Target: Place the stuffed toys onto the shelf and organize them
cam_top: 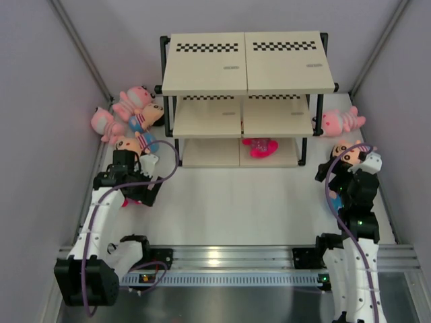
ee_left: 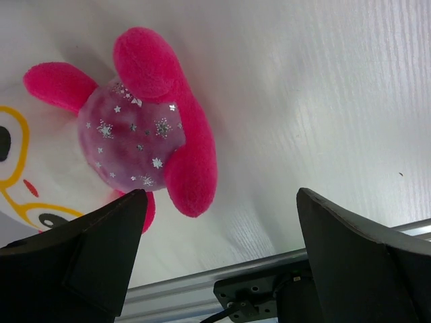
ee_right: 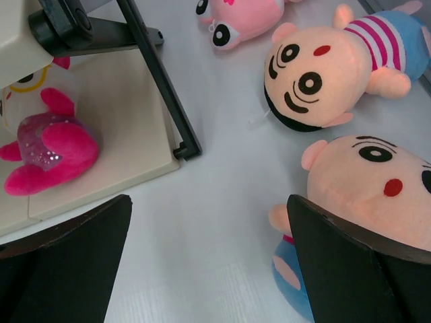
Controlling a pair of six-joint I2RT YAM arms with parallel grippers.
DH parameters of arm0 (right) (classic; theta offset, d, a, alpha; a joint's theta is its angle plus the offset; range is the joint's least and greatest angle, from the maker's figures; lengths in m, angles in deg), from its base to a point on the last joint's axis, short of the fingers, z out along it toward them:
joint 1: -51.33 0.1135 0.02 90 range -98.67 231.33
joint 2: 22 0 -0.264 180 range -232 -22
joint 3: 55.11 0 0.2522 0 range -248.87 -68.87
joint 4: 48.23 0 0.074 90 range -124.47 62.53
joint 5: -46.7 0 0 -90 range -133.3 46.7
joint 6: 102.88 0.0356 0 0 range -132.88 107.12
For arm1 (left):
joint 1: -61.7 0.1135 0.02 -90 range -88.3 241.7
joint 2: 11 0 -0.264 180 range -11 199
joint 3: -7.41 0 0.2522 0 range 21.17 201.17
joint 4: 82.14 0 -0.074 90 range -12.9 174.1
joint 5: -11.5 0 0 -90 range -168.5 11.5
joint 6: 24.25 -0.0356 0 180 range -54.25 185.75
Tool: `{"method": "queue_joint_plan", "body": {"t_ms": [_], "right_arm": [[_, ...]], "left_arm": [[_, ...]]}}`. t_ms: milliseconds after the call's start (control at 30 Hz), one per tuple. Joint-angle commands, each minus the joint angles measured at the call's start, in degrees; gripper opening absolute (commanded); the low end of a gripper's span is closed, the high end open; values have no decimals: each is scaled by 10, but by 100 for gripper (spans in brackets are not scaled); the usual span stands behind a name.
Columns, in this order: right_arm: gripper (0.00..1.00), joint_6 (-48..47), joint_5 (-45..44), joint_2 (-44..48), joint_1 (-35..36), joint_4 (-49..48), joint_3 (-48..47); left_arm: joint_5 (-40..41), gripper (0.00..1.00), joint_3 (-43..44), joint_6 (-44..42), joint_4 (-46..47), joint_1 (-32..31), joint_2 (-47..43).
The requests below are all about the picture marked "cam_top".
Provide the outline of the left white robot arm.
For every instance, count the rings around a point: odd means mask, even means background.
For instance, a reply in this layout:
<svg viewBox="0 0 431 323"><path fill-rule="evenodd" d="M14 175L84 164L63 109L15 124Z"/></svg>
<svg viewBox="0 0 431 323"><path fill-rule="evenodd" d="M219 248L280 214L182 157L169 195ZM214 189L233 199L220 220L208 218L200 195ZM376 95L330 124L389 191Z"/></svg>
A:
<svg viewBox="0 0 431 323"><path fill-rule="evenodd" d="M161 177L152 184L134 151L115 150L112 163L93 180L92 200L84 225L70 253L58 259L54 274L63 301L86 309L112 306L121 279L132 269L152 261L148 239L125 235L111 242L111 233L125 203L152 207L161 188Z"/></svg>

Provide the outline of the boy doll blue pants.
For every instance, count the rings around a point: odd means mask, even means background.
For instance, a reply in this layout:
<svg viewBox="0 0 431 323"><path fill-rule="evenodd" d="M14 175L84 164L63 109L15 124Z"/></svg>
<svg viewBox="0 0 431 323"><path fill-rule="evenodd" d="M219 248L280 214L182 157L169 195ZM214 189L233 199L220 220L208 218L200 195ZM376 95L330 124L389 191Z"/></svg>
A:
<svg viewBox="0 0 431 323"><path fill-rule="evenodd" d="M154 143L156 138L149 132L136 132L134 137L120 136L114 144L115 150L134 151L138 156L155 154L159 144Z"/></svg>
<svg viewBox="0 0 431 323"><path fill-rule="evenodd" d="M134 115L129 119L129 126L133 132L144 133L148 131L156 121L164 115L163 106L151 103L142 110L136 109Z"/></svg>

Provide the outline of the boy doll bald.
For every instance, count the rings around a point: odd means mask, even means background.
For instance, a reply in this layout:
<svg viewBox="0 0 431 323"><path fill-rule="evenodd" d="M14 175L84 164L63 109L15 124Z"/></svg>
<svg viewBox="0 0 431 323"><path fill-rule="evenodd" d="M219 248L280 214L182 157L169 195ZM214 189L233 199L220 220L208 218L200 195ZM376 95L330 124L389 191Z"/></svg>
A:
<svg viewBox="0 0 431 323"><path fill-rule="evenodd" d="M339 210L343 207L340 196L333 190L329 191L329 209L332 214L338 214Z"/></svg>

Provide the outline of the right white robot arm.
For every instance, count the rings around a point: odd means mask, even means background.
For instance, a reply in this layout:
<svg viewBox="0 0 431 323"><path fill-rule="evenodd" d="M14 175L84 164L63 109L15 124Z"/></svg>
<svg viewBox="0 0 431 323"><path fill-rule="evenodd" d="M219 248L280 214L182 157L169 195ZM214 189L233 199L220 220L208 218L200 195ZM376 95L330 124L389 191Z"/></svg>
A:
<svg viewBox="0 0 431 323"><path fill-rule="evenodd" d="M335 322L386 322L377 269L379 225L372 208L377 195L382 159L370 154L356 164L332 157L318 168L340 234L317 238L314 259L329 271L335 303Z"/></svg>

